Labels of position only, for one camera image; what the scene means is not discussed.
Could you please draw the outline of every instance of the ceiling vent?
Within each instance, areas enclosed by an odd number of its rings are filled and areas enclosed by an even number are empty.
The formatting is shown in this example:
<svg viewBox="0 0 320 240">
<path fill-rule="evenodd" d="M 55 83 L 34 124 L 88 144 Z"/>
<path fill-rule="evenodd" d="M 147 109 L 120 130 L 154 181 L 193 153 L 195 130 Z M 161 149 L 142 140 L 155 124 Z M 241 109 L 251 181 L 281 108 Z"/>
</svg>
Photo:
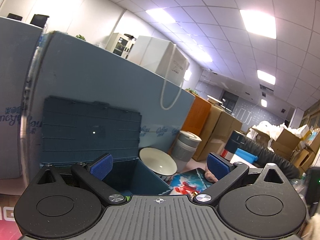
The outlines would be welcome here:
<svg viewBox="0 0 320 240">
<path fill-rule="evenodd" d="M 263 86 L 260 84 L 260 89 L 263 91 L 263 92 L 267 92 L 268 94 L 271 94 L 273 95 L 273 90 L 271 88 L 267 88 L 266 86 Z"/>
</svg>

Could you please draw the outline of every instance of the cabinet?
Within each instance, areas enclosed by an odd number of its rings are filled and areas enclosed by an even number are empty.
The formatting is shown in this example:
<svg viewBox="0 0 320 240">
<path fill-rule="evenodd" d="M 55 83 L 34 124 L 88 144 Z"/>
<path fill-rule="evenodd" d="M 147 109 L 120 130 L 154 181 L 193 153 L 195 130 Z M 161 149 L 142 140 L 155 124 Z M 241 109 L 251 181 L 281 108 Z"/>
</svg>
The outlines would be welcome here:
<svg viewBox="0 0 320 240">
<path fill-rule="evenodd" d="M 123 34 L 113 33 L 106 46 L 106 50 L 117 54 L 120 57 L 127 58 L 134 43 L 135 40 L 131 40 Z"/>
</svg>

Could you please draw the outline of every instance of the green plant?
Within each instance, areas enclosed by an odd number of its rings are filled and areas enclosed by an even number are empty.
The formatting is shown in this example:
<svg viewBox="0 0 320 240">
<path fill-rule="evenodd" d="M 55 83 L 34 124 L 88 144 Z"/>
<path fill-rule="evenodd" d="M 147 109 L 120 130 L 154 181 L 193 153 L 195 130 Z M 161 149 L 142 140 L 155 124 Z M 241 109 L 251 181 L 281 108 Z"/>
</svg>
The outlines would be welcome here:
<svg viewBox="0 0 320 240">
<path fill-rule="evenodd" d="M 195 94 L 199 96 L 198 93 L 195 90 L 192 90 L 191 88 L 186 88 L 186 91 L 190 92 L 191 94 Z"/>
<path fill-rule="evenodd" d="M 79 39 L 81 39 L 81 40 L 84 40 L 84 41 L 85 41 L 85 37 L 84 37 L 84 36 L 82 36 L 82 35 L 80 35 L 80 34 L 78 34 L 78 35 L 76 36 L 76 38 L 79 38 Z"/>
</svg>

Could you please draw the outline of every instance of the cable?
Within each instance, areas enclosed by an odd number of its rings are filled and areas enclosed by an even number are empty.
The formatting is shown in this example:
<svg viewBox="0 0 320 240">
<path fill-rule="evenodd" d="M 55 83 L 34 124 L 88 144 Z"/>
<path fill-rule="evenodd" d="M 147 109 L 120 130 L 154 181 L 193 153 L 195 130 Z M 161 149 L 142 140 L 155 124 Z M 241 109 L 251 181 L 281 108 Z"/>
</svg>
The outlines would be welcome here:
<svg viewBox="0 0 320 240">
<path fill-rule="evenodd" d="M 176 98 L 174 99 L 174 101 L 172 102 L 172 104 L 169 106 L 169 107 L 164 107 L 163 106 L 163 94 L 164 94 L 164 89 L 165 89 L 165 84 L 167 83 L 167 76 L 168 76 L 168 73 L 169 73 L 169 69 L 170 69 L 170 65 L 171 65 L 171 62 L 172 62 L 172 59 L 173 59 L 173 55 L 176 51 L 176 48 L 177 48 L 177 45 L 174 44 L 173 45 L 173 50 L 172 50 L 172 54 L 170 56 L 170 60 L 169 60 L 169 64 L 168 64 L 168 67 L 167 67 L 167 72 L 165 73 L 165 76 L 164 76 L 164 82 L 163 82 L 163 85 L 162 85 L 162 90 L 161 90 L 161 97 L 160 97 L 160 106 L 163 110 L 169 110 L 171 107 L 173 107 L 173 105 L 177 102 L 180 94 L 181 94 L 181 89 L 182 89 L 182 84 L 183 84 L 183 79 L 181 81 L 181 84 L 179 86 L 179 92 L 176 96 Z"/>
</svg>

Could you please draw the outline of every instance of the white pillar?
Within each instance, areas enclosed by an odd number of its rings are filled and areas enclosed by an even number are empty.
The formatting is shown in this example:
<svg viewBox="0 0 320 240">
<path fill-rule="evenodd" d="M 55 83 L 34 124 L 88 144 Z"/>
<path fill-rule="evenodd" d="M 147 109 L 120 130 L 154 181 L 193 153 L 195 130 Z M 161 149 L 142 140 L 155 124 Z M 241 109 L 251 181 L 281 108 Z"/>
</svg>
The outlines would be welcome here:
<svg viewBox="0 0 320 240">
<path fill-rule="evenodd" d="M 300 108 L 296 108 L 295 111 L 293 112 L 289 127 L 293 129 L 299 128 L 303 114 L 304 114 L 303 110 L 301 110 Z"/>
</svg>

